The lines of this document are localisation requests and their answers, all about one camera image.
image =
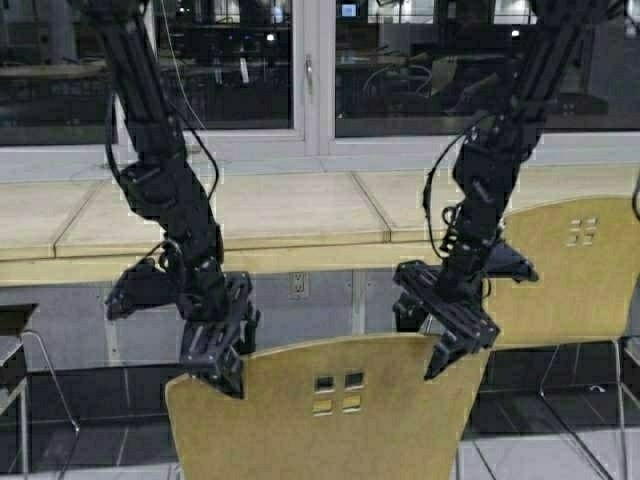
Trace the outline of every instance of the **wire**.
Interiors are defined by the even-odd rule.
[[[640,222],[640,173],[638,174],[636,188],[633,190],[633,195],[631,197],[631,206],[633,208],[633,213],[636,214],[636,218]]]
[[[109,163],[109,168],[111,169],[111,173],[113,178],[115,178],[118,185],[120,183],[120,170],[118,169],[118,164],[116,163],[115,156],[113,155],[113,110],[116,107],[116,95],[113,91],[113,88],[109,87],[109,91],[107,92],[107,113],[104,119],[104,129],[105,129],[105,142],[104,148],[107,154],[107,162]]]
[[[436,254],[436,256],[440,260],[444,260],[444,257],[440,254],[440,252],[438,251],[438,248],[436,247],[436,242],[435,242],[435,239],[433,238],[433,225],[432,225],[432,222],[431,222],[431,191],[433,189],[433,179],[435,177],[436,170],[438,169],[438,167],[440,166],[442,161],[445,159],[447,154],[451,151],[453,146],[456,143],[458,143],[458,141],[461,138],[468,136],[473,131],[473,129],[476,128],[478,126],[478,124],[480,124],[480,122],[486,120],[487,118],[493,117],[493,116],[495,116],[493,113],[488,113],[488,114],[482,115],[480,118],[478,118],[475,121],[473,121],[471,123],[471,125],[466,127],[462,131],[462,133],[460,133],[456,138],[454,138],[451,141],[451,143],[449,143],[449,145],[447,145],[447,148],[445,148],[444,151],[440,154],[440,156],[436,160],[436,163],[433,165],[433,167],[431,168],[431,170],[427,174],[427,184],[426,184],[425,189],[424,189],[424,208],[425,208],[425,214],[426,214],[426,217],[427,217],[427,229],[429,231],[429,243],[431,243],[431,249],[433,250],[433,252]]]
[[[211,185],[211,188],[209,189],[209,193],[207,194],[207,200],[211,201],[211,199],[213,198],[213,194],[215,193],[216,188],[218,187],[218,183],[220,182],[220,169],[218,168],[218,162],[216,162],[216,159],[213,157],[213,155],[209,151],[209,148],[202,141],[202,138],[200,137],[200,135],[198,134],[196,129],[193,128],[193,126],[191,126],[189,124],[189,121],[185,118],[185,116],[182,114],[182,112],[180,110],[178,110],[175,105],[173,105],[173,104],[170,104],[170,105],[171,105],[171,108],[173,108],[173,110],[176,113],[176,115],[178,115],[178,117],[180,117],[180,120],[182,120],[184,122],[185,127],[187,127],[187,130],[189,130],[189,132],[191,132],[191,135],[194,136],[194,138],[196,139],[196,141],[200,145],[200,148],[202,148],[202,150],[204,151],[205,155],[207,156],[207,158],[211,162],[211,165],[213,165],[213,170],[215,171],[216,176],[215,176],[215,179],[213,181],[213,185]]]
[[[168,15],[167,15],[167,9],[165,7],[164,0],[160,0],[160,6],[162,7],[162,17],[164,19],[164,27],[165,27],[165,30],[167,32],[167,40],[169,42],[169,50],[171,50],[171,58],[173,59],[173,66],[174,66],[174,68],[176,70],[176,76],[177,76],[177,79],[178,79],[178,86],[180,87],[180,91],[182,92],[182,96],[184,97],[184,103],[187,105],[187,108],[189,109],[189,111],[193,115],[193,118],[195,118],[196,121],[198,122],[198,125],[200,126],[200,128],[202,130],[206,130],[207,128],[204,126],[204,123],[202,123],[202,120],[200,120],[200,117],[198,116],[196,111],[191,106],[191,102],[189,102],[189,98],[187,97],[187,92],[184,89],[184,83],[182,83],[182,76],[180,75],[180,67],[178,67],[178,60],[176,58],[176,52],[173,49],[173,41],[171,40],[171,30],[169,29],[169,18],[168,18]]]

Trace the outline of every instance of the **chair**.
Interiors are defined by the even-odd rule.
[[[498,348],[556,346],[540,383],[540,398],[600,473],[611,478],[545,398],[545,385],[559,345],[612,342],[622,478],[630,478],[618,346],[640,274],[640,222],[633,215],[630,199],[588,198],[537,207],[508,217],[506,236],[532,260],[540,281],[493,282],[487,310],[502,328]]]
[[[244,400],[188,375],[166,387],[189,480],[449,479],[488,354],[423,380],[437,336],[349,337],[261,352]]]
[[[47,364],[47,368],[49,369],[49,373],[51,374],[51,378],[55,384],[56,390],[58,391],[58,395],[60,397],[60,401],[65,409],[67,414],[67,418],[69,423],[71,423],[74,433],[75,433],[75,444],[71,451],[69,452],[67,461],[63,466],[62,470],[59,474],[59,479],[61,480],[69,466],[69,462],[73,455],[73,451],[77,444],[77,441],[80,437],[80,425],[78,421],[75,419],[73,414],[71,413],[71,409],[69,408],[69,404],[62,392],[62,388],[60,387],[60,383],[58,382],[58,377],[56,375],[55,368],[53,363],[51,362],[51,358],[49,357],[49,353],[45,346],[44,340],[42,336],[35,330],[24,329],[25,325],[29,321],[31,314],[36,309],[37,305],[10,305],[10,306],[0,306],[0,337],[5,339],[15,339],[16,342],[22,346],[23,338],[26,336],[32,336],[38,342],[40,351],[45,359]],[[21,454],[22,454],[22,469],[24,473],[25,479],[28,478],[29,475],[29,454],[28,454],[28,416],[27,416],[27,392],[28,392],[28,379],[24,378],[23,380],[23,391],[21,395]]]

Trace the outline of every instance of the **window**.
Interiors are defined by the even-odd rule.
[[[66,0],[0,8],[0,145],[104,142],[107,72]]]
[[[156,0],[154,12],[162,77],[195,124],[293,128],[290,0]]]
[[[345,6],[349,15],[343,15]],[[504,100],[508,57],[533,38],[528,0],[337,0],[335,137],[452,134]],[[640,2],[629,12],[640,16]],[[548,128],[640,129],[640,38],[618,17],[589,31]]]

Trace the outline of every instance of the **chair leg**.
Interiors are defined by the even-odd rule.
[[[565,422],[562,419],[560,414],[556,412],[556,410],[553,408],[553,405],[551,404],[551,402],[549,402],[549,400],[547,400],[546,398],[546,392],[544,390],[545,383],[547,381],[549,374],[551,373],[551,368],[553,367],[553,363],[555,362],[559,351],[560,351],[560,345],[556,345],[556,349],[554,350],[551,360],[549,361],[549,365],[547,365],[547,370],[545,371],[542,377],[542,380],[540,381],[540,385],[538,387],[538,396],[542,400],[542,403],[544,403],[547,409],[551,412],[553,417],[560,423],[562,428],[564,428],[569,433],[569,435],[571,435],[573,440],[578,445],[578,448],[585,454],[587,461],[589,461],[589,463],[594,468],[594,470],[601,477],[606,478],[607,480],[614,480],[611,474],[605,468],[605,466],[602,465],[602,462],[598,460],[598,458],[593,454],[593,452],[589,449],[589,447],[582,441],[580,436],[571,428],[571,426],[568,425],[567,422]]]
[[[24,479],[29,479],[29,383],[24,380],[22,393],[20,394],[20,444],[22,454],[22,474]]]
[[[616,393],[618,396],[618,427],[620,431],[620,445],[622,451],[622,460],[621,460],[621,469],[622,469],[622,478],[624,480],[629,480],[631,466],[629,464],[629,454],[627,450],[627,432],[625,429],[625,415],[624,415],[624,391],[622,388],[622,360],[621,360],[621,352],[620,352],[620,343],[617,341],[613,341],[613,349],[615,353],[616,360]]]
[[[67,418],[69,419],[69,423],[71,423],[71,426],[73,427],[73,431],[75,434],[75,440],[73,443],[73,446],[71,447],[71,451],[69,452],[69,454],[67,455],[67,459],[65,461],[65,464],[62,467],[62,470],[60,471],[59,475],[58,475],[58,480],[62,480],[67,472],[67,470],[69,469],[69,464],[71,462],[71,458],[73,457],[73,453],[75,452],[76,446],[78,445],[78,440],[80,438],[80,424],[78,423],[78,421],[75,419],[75,417],[73,416],[73,414],[71,413],[71,409],[69,408],[69,404],[67,403],[67,399],[64,396],[64,393],[62,392],[62,387],[60,386],[60,382],[58,381],[58,376],[56,375],[56,370],[53,367],[53,363],[51,362],[51,357],[49,356],[49,352],[47,351],[47,347],[44,344],[44,340],[42,339],[42,336],[35,330],[24,330],[22,332],[22,336],[27,336],[30,335],[32,337],[34,337],[37,342],[38,345],[40,346],[40,351],[42,352],[42,356],[44,357],[44,360],[47,364],[47,368],[49,369],[49,373],[51,374],[51,378],[53,379],[53,383],[56,386],[56,390],[58,391],[58,395],[60,397],[60,401],[62,402],[62,406],[64,407],[64,410],[67,414]]]

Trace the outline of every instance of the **robotic arm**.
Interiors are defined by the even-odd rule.
[[[585,30],[606,19],[609,5],[609,0],[536,2],[537,33],[514,64],[507,103],[488,131],[467,139],[457,159],[453,176],[465,198],[452,209],[442,267],[414,261],[397,268],[394,280],[405,290],[394,306],[398,329],[417,330],[431,315],[447,330],[425,379],[464,355],[491,347],[500,334],[482,307],[484,278],[537,280],[527,260],[501,240],[502,217],[520,167],[540,140],[564,66]]]
[[[159,265],[150,252],[107,299],[111,320],[175,303],[186,320],[180,362],[232,396],[243,395],[242,360],[255,350],[260,313],[247,273],[225,275],[220,226],[187,163],[183,126],[162,87],[144,26],[149,0],[72,0],[98,33],[138,161],[115,179],[136,214],[165,231]]]

